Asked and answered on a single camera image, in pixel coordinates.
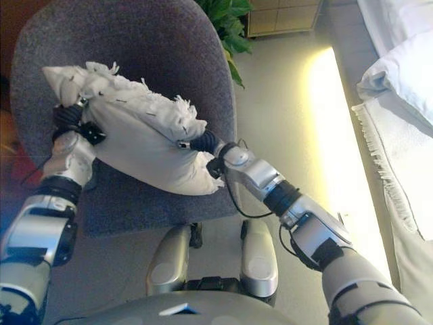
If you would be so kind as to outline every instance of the green plant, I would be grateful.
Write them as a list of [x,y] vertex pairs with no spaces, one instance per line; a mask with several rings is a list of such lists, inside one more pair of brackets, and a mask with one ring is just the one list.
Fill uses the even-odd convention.
[[214,25],[225,50],[232,79],[244,87],[242,78],[233,61],[234,53],[251,53],[251,42],[244,35],[244,24],[240,17],[245,16],[252,6],[248,0],[195,0]]

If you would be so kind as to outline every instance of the sunlight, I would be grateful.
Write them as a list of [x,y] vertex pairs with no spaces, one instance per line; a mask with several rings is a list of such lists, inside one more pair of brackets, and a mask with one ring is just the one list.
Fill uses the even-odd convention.
[[355,248],[390,279],[382,237],[331,47],[309,65],[309,101],[315,121],[328,209],[341,214]]

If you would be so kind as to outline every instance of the cabinet drawer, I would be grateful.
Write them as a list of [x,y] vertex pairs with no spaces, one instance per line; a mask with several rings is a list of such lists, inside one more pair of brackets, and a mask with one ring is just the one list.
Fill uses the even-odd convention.
[[250,12],[249,34],[269,33],[275,30],[278,10]]
[[320,0],[279,0],[279,7],[302,7],[304,5],[318,5]]
[[253,10],[277,9],[279,0],[250,0]]
[[309,30],[313,27],[317,6],[279,9],[275,30]]

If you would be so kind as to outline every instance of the blanket fringe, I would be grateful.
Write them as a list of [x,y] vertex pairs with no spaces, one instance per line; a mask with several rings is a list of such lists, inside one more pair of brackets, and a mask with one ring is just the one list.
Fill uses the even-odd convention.
[[370,155],[374,157],[373,161],[378,166],[378,173],[383,180],[384,189],[391,197],[398,212],[398,217],[402,220],[404,227],[409,232],[415,233],[418,227],[413,217],[410,204],[389,164],[387,155],[382,147],[382,141],[371,121],[368,111],[366,111],[364,104],[353,106],[352,110],[361,123]]

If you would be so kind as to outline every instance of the wooden cabinet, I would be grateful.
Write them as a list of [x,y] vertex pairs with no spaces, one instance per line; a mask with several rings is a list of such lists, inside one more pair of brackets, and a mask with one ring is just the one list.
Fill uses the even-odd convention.
[[248,37],[314,29],[322,0],[250,0]]

